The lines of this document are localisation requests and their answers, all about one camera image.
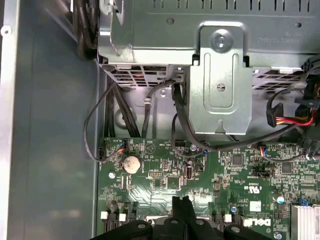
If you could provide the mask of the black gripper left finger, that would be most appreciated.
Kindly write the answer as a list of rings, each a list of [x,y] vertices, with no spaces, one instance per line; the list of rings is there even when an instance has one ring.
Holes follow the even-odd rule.
[[[172,197],[172,216],[163,224],[134,220],[103,234],[97,240],[183,240],[185,238],[185,198]]]

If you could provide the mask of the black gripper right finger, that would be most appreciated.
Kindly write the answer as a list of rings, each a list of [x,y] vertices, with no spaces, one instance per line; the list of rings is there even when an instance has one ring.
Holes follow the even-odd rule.
[[[185,207],[184,221],[190,232],[191,240],[270,240],[269,237],[241,225],[233,224],[223,231],[212,227],[206,220],[196,218],[193,204],[188,196],[183,197]]]

